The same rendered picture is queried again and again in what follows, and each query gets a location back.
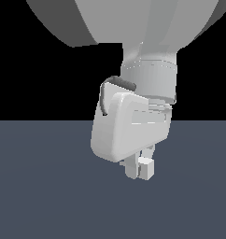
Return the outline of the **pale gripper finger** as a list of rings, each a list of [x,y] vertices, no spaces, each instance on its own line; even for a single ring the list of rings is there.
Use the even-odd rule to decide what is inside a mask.
[[[148,158],[148,159],[151,159],[152,156],[153,156],[153,153],[155,151],[155,146],[152,145],[148,148],[145,148],[141,151],[141,156],[144,157],[144,158]]]
[[[140,152],[125,158],[120,165],[125,167],[125,175],[131,179],[136,179],[138,177],[138,158],[140,157]]]

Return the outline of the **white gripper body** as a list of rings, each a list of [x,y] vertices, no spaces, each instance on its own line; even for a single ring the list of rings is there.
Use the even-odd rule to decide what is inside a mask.
[[[120,77],[101,84],[91,139],[96,156],[119,162],[167,138],[172,107],[135,90],[134,83]]]

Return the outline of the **small white charger block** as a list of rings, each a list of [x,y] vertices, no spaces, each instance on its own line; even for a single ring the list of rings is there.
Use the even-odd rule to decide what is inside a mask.
[[[139,178],[149,180],[154,175],[154,160],[140,157],[138,159]]]

